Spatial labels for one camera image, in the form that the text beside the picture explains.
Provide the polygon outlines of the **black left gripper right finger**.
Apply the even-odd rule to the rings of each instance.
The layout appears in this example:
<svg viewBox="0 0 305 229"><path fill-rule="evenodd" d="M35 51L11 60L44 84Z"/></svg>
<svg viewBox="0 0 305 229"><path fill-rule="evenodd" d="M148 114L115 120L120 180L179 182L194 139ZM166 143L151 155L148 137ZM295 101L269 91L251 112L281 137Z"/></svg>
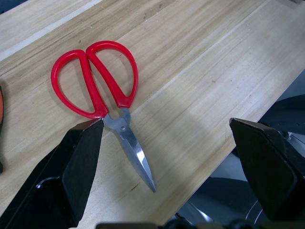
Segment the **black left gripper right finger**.
<svg viewBox="0 0 305 229"><path fill-rule="evenodd" d="M305 221L305 157L275 129L231 118L245 177L270 220Z"/></svg>

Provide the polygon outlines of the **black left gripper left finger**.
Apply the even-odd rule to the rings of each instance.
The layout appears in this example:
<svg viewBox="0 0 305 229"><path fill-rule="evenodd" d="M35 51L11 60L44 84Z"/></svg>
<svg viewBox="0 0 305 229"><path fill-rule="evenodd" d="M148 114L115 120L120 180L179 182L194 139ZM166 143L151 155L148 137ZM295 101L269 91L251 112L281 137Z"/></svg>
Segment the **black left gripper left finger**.
<svg viewBox="0 0 305 229"><path fill-rule="evenodd" d="M71 128L30 173L0 216L0 229L70 229L83 217L95 177L104 123Z"/></svg>

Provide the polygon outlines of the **red handled scissors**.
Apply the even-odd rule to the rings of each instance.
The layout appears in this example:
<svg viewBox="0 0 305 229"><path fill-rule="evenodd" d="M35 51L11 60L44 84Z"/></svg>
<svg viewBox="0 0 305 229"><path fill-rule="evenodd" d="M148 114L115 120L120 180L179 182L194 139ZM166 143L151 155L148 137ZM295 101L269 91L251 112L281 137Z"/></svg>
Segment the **red handled scissors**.
<svg viewBox="0 0 305 229"><path fill-rule="evenodd" d="M133 72L132 91L126 96L112 74L105 67L102 61L96 55L102 50L116 50L122 53L129 61ZM87 87L87 91L94 107L94 112L86 112L74 105L64 94L59 83L59 76L62 68L74 59L79 59L82 75ZM90 64L93 64L106 82L118 108L122 115L117 119L112 119L109 115L109 109L100 95L92 75ZM156 192L155 181L151 172L151 168L145 156L145 153L130 128L131 107L137 92L138 86L138 68L132 53L122 44L114 41L99 41L90 45L85 51L72 50L63 54L53 65L51 71L51 84L57 97L75 113L87 117L89 119L103 118L104 123L111 130L115 131L119 136L122 147L137 173L150 188L152 192Z"/></svg>

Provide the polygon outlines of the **orange and black screwdriver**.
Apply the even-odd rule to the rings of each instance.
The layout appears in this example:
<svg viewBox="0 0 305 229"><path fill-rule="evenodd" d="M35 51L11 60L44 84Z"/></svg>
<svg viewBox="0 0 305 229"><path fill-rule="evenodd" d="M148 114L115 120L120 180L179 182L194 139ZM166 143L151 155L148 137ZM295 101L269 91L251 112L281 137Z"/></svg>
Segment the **orange and black screwdriver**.
<svg viewBox="0 0 305 229"><path fill-rule="evenodd" d="M4 117L4 101L2 87L0 86L0 135L3 127L3 117ZM3 164L0 161L0 174L3 172Z"/></svg>

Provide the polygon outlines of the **grey rounded robot left leg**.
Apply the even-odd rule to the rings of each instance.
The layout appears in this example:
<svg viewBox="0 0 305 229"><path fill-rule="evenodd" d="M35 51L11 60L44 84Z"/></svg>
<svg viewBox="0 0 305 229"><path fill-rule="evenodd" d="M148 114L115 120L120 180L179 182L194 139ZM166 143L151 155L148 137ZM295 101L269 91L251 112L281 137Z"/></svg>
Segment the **grey rounded robot left leg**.
<svg viewBox="0 0 305 229"><path fill-rule="evenodd" d="M227 225L237 219L254 224L268 221L248 182L219 177L209 177L175 217L182 217L191 224Z"/></svg>

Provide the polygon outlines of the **grey rounded robot leg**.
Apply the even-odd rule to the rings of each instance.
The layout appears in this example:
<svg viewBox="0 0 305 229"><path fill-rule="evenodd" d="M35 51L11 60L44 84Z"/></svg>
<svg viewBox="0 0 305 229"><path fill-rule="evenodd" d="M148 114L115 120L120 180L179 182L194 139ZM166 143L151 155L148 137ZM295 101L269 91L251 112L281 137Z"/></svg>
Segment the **grey rounded robot leg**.
<svg viewBox="0 0 305 229"><path fill-rule="evenodd" d="M182 217L191 224L227 225L237 219L254 224L268 221L248 182L219 177L209 177L175 217Z"/></svg>
<svg viewBox="0 0 305 229"><path fill-rule="evenodd" d="M281 132L305 135L305 94L275 102L258 122Z"/></svg>

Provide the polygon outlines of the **grey rounded robot right leg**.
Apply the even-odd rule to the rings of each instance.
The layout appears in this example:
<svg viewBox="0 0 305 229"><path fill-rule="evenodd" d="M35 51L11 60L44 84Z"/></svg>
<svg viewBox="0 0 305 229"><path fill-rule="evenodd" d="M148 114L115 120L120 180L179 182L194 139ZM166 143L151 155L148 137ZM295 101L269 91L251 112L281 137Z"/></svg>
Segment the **grey rounded robot right leg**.
<svg viewBox="0 0 305 229"><path fill-rule="evenodd" d="M258 122L281 132L305 135L305 94L275 102Z"/></svg>

